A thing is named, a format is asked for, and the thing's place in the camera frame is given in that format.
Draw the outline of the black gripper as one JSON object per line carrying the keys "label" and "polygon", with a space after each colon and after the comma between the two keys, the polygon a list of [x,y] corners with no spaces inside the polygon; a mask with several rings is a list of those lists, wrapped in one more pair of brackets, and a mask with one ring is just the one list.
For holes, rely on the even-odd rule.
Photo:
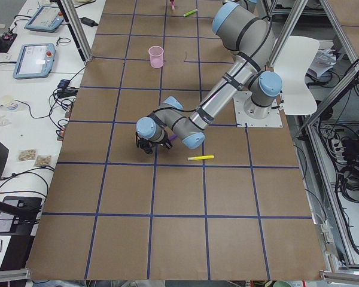
{"label": "black gripper", "polygon": [[154,146],[163,146],[166,149],[172,148],[172,143],[168,138],[168,133],[164,131],[163,139],[158,142],[153,142],[151,140],[145,139],[138,135],[138,133],[135,133],[135,140],[136,140],[136,146],[140,149],[142,149],[146,154],[152,154],[153,153],[153,147]]}

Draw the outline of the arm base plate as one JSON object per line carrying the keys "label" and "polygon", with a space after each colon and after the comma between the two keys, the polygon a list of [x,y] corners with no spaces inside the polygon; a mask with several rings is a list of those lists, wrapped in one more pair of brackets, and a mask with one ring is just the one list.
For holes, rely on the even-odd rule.
{"label": "arm base plate", "polygon": [[262,108],[251,100],[250,91],[238,91],[233,97],[236,125],[238,127],[283,128],[276,99],[272,105]]}

